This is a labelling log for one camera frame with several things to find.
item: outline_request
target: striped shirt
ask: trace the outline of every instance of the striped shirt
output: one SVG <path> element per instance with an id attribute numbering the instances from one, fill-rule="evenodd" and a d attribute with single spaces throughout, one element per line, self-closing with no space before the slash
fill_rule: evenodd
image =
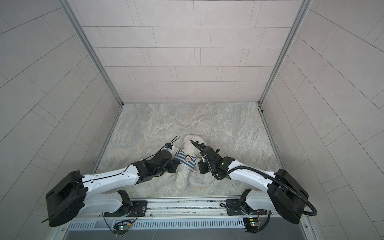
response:
<path id="1" fill-rule="evenodd" d="M 191 171 L 195 168 L 197 160 L 199 159 L 197 157 L 189 156 L 182 149 L 177 150 L 175 158 L 180 162 L 180 164 L 183 164 Z"/>

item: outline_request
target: gray stone surface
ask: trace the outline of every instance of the gray stone surface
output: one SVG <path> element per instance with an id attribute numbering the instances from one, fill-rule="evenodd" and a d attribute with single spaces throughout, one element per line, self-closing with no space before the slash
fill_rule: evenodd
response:
<path id="1" fill-rule="evenodd" d="M 125 167 L 154 154 L 174 136 L 174 144 L 183 147 L 184 136 L 199 135 L 222 157 L 263 170 L 277 171 L 279 164 L 272 150 L 255 103 L 165 103 L 126 104 L 117 122 L 97 172 Z M 130 197 L 240 195 L 250 188 L 243 182 L 215 180 L 210 173 L 201 175 L 198 166 L 189 175 L 185 191 L 175 188 L 176 174 L 134 186 L 127 186 Z"/>

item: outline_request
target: white plush toy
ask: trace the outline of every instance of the white plush toy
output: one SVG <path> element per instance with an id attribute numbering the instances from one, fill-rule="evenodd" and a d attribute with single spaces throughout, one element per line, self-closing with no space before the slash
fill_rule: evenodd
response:
<path id="1" fill-rule="evenodd" d="M 203 143 L 204 140 L 199 136 L 187 135 L 184 138 L 184 148 L 175 147 L 172 153 L 175 154 L 175 159 L 180 161 L 177 167 L 176 188 L 179 190 L 186 190 L 188 187 L 188 176 L 195 168 L 197 162 L 200 160 L 200 151 L 191 143 L 191 140 L 197 143 Z"/>

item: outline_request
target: tiled wall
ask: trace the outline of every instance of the tiled wall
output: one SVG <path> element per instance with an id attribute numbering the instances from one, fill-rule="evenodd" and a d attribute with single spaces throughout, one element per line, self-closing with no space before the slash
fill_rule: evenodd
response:
<path id="1" fill-rule="evenodd" d="M 258 101 L 301 5 L 68 1 L 124 102 Z"/>
<path id="2" fill-rule="evenodd" d="M 323 239 L 384 239 L 383 15 L 314 0 L 263 104 Z"/>
<path id="3" fill-rule="evenodd" d="M 119 105 L 56 0 L 0 1 L 0 238 L 41 239 L 45 194 L 88 173 Z"/>

